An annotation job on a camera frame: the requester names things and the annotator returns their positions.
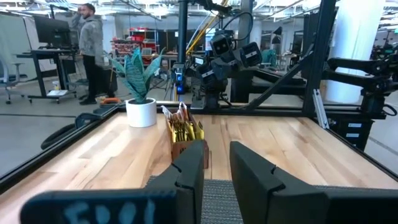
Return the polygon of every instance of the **black shoe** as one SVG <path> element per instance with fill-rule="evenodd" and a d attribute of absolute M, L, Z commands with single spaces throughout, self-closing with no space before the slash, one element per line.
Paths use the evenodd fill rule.
<path fill-rule="evenodd" d="M 97 104 L 97 101 L 85 99 L 85 100 L 79 102 L 79 104 L 80 105 L 94 105 L 94 104 Z"/>

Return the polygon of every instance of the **man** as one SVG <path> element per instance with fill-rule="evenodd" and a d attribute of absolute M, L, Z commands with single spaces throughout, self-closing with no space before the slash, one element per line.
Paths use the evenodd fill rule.
<path fill-rule="evenodd" d="M 86 3 L 79 7 L 78 12 L 72 18 L 72 27 L 80 31 L 79 49 L 83 55 L 83 64 L 88 79 L 88 97 L 80 102 L 81 105 L 96 104 L 95 95 L 97 86 L 108 91 L 109 97 L 114 94 L 109 89 L 107 81 L 102 74 L 103 69 L 103 32 L 101 19 L 95 17 L 95 7 Z"/>

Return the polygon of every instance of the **snake plant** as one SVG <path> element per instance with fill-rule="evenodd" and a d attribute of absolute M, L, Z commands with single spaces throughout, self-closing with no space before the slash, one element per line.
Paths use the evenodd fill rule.
<path fill-rule="evenodd" d="M 115 59 L 108 57 L 109 60 L 112 61 L 119 77 L 125 77 L 122 78 L 122 82 L 133 95 L 134 104 L 146 103 L 147 94 L 150 90 L 150 80 L 160 67 L 163 51 L 164 49 L 157 58 L 153 59 L 145 70 L 139 48 L 136 48 L 131 56 L 124 56 L 124 66 Z"/>

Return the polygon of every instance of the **metal bracket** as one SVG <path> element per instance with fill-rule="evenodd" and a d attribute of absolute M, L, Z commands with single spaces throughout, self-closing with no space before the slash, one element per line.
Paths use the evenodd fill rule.
<path fill-rule="evenodd" d="M 319 89 L 313 90 L 313 104 L 315 105 L 315 112 L 317 113 L 318 124 L 323 129 L 329 129 L 328 118 L 326 117 L 325 108 L 323 107 L 321 93 Z"/>

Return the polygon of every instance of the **white pot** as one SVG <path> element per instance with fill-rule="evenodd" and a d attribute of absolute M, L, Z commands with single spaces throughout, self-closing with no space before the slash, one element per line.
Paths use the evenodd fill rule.
<path fill-rule="evenodd" d="M 156 100 L 147 98 L 146 104 L 134 104 L 134 99 L 126 100 L 126 112 L 129 125 L 144 128 L 156 124 Z"/>

